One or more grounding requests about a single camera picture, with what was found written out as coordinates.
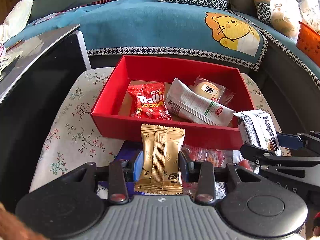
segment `yellow lion cartoon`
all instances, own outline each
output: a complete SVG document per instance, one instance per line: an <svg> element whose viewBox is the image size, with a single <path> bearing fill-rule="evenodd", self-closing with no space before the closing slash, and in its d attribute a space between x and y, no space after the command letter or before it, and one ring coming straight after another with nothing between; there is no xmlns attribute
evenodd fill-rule
<svg viewBox="0 0 320 240"><path fill-rule="evenodd" d="M255 56L260 43L256 29L247 23L221 13L207 12L205 23L212 29L212 38L221 46Z"/></svg>

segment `orange plastic basket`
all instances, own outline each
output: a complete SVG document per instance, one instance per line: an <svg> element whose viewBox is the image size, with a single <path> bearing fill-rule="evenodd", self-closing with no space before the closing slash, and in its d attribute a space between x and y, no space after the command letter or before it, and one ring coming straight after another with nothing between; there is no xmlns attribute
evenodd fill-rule
<svg viewBox="0 0 320 240"><path fill-rule="evenodd" d="M297 47L320 66L320 34L308 25L300 23Z"/></svg>

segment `open red cardboard box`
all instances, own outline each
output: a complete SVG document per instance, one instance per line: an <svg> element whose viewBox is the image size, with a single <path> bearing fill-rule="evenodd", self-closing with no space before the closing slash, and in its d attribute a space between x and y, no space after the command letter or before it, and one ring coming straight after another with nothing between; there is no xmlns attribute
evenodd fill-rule
<svg viewBox="0 0 320 240"><path fill-rule="evenodd" d="M178 58L123 56L92 108L92 119L101 135L109 138L140 141L141 124L146 123L184 128L184 143L188 145L239 150L243 143L235 117L231 122L232 127L220 127L129 116L131 103L128 101L130 96L127 87L134 81L140 81L140 84L144 83L143 81L172 83L177 77L186 85L194 86L194 81L199 75L236 93L228 104L229 108L236 112L254 109L250 94L237 68Z"/></svg>

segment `floral tablecloth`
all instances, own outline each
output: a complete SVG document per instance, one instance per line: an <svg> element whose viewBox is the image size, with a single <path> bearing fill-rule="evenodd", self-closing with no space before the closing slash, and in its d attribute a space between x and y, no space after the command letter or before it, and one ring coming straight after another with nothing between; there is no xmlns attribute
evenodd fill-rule
<svg viewBox="0 0 320 240"><path fill-rule="evenodd" d="M61 105L39 158L30 191L86 163L109 165L118 154L123 140L100 135L90 117L90 110L114 67L83 72ZM271 114L277 131L280 127L261 91L246 74L242 74L257 108ZM282 149L283 155L289 155ZM99 186L97 194L107 198L107 190Z"/></svg>

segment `red oval logo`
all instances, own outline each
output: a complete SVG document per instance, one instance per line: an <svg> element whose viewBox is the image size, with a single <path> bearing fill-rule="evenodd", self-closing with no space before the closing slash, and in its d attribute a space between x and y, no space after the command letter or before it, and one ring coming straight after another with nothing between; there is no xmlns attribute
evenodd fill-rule
<svg viewBox="0 0 320 240"><path fill-rule="evenodd" d="M219 115L219 114L221 114L222 113L222 106L219 106L218 108L217 108L217 110L216 110L216 115Z"/></svg>

